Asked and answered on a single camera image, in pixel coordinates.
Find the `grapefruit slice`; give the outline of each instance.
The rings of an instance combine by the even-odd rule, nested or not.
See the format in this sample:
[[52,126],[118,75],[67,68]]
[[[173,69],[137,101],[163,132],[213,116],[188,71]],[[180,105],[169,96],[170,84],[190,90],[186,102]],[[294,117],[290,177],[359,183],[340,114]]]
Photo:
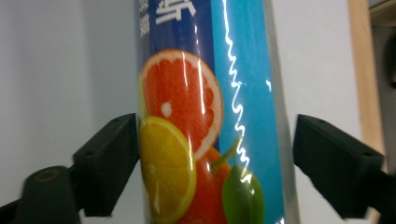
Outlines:
[[147,115],[175,124],[199,160],[215,143],[223,120],[213,72],[195,55],[169,49],[148,59],[140,78]]

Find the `can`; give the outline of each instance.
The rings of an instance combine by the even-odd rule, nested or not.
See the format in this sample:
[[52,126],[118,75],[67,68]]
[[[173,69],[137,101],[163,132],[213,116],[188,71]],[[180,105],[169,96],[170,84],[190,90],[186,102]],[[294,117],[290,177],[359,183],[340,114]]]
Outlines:
[[138,1],[149,223],[299,223],[270,6]]

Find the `lemon slice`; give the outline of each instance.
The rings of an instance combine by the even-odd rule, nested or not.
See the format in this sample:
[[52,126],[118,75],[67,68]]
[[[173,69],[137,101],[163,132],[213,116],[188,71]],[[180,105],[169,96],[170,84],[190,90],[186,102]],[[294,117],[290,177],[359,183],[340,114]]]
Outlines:
[[195,160],[189,142],[170,121],[157,117],[147,117],[139,135],[151,221],[174,223],[195,193]]

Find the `chinese characters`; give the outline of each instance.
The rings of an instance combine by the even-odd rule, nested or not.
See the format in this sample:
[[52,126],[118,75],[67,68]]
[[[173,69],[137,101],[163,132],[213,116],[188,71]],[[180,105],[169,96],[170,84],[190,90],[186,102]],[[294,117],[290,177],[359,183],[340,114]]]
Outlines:
[[158,5],[156,14],[159,16],[155,20],[157,24],[165,21],[181,21],[181,10],[187,9],[192,16],[195,15],[195,7],[190,0],[162,0]]

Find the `white wavy line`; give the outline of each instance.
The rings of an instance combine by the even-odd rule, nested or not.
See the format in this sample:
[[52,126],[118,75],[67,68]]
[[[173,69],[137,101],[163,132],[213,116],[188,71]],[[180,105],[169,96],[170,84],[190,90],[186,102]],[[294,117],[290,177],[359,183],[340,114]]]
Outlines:
[[244,169],[244,172],[245,172],[246,169],[248,168],[250,158],[246,155],[246,153],[247,153],[246,150],[243,147],[241,147],[242,142],[244,140],[244,136],[245,136],[245,130],[246,130],[245,126],[243,124],[240,124],[241,118],[244,113],[244,107],[242,105],[235,106],[236,98],[238,96],[239,90],[241,89],[241,83],[236,81],[238,71],[236,69],[234,69],[234,65],[236,63],[236,56],[232,55],[233,41],[230,38],[230,27],[229,27],[228,16],[227,16],[227,0],[223,0],[222,2],[223,2],[223,6],[224,6],[223,13],[224,13],[224,22],[225,22],[225,42],[228,44],[228,46],[230,46],[228,48],[228,53],[227,53],[228,58],[231,62],[231,66],[230,66],[230,69],[228,70],[228,74],[230,76],[233,76],[233,82],[231,83],[231,86],[233,88],[236,88],[235,95],[233,96],[232,108],[233,108],[233,112],[235,114],[238,114],[238,119],[237,119],[237,122],[235,123],[234,129],[237,132],[240,132],[241,136],[242,136],[242,139],[238,144],[236,152],[238,153],[238,155],[241,156],[240,161],[245,164],[245,169]]

